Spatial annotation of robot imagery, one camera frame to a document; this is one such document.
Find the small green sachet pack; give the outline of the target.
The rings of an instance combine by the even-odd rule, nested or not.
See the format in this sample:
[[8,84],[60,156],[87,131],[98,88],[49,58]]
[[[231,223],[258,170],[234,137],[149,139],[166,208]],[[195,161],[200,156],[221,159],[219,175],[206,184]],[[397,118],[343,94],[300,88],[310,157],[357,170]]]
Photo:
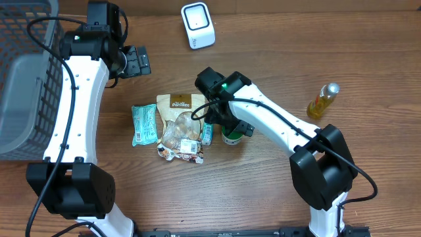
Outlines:
[[201,143],[203,145],[211,145],[213,137],[213,125],[204,123]]

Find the green lid round jar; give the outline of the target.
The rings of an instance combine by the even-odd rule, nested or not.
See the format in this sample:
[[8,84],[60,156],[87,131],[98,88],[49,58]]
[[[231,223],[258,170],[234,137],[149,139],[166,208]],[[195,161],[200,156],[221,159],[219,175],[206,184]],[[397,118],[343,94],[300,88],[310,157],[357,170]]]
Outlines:
[[222,140],[225,144],[228,145],[237,145],[241,139],[243,137],[243,134],[239,133],[239,132],[232,132],[231,134],[229,134],[225,127],[222,127]]

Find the brown Pantree snack pouch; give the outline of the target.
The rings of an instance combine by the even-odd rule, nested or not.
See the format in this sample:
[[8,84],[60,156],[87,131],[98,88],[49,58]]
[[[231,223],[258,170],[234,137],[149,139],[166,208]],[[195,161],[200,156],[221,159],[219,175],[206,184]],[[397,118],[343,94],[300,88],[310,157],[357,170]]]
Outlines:
[[163,122],[158,154],[167,161],[181,159],[190,163],[204,161],[202,112],[194,113],[205,103],[199,94],[165,94],[157,96],[157,109]]

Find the green wet wipes pack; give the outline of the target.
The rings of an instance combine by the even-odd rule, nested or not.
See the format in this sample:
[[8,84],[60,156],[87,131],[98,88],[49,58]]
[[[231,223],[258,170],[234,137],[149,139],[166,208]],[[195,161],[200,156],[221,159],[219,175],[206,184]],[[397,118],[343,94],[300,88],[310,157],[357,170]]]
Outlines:
[[157,106],[155,104],[132,106],[132,118],[134,122],[133,147],[157,142],[156,109]]

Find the yellow oil glass bottle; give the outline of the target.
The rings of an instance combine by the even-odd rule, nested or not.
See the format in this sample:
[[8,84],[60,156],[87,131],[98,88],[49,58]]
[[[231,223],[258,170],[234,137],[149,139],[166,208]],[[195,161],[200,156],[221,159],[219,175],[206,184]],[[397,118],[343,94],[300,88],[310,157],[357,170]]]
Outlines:
[[339,91],[340,87],[335,82],[324,85],[316,99],[309,103],[307,115],[312,119],[321,119],[325,110],[334,102]]

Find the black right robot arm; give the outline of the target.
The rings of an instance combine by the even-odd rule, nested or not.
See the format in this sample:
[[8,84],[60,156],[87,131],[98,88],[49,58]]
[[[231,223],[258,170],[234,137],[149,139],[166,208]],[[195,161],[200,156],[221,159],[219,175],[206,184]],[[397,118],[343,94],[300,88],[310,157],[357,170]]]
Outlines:
[[344,236],[340,204],[357,171],[340,130],[331,124],[321,129],[294,117],[240,72],[225,77],[208,67],[198,74],[195,86],[209,102],[202,118],[221,125],[226,141],[258,130],[289,156],[293,186],[310,207],[307,232]]

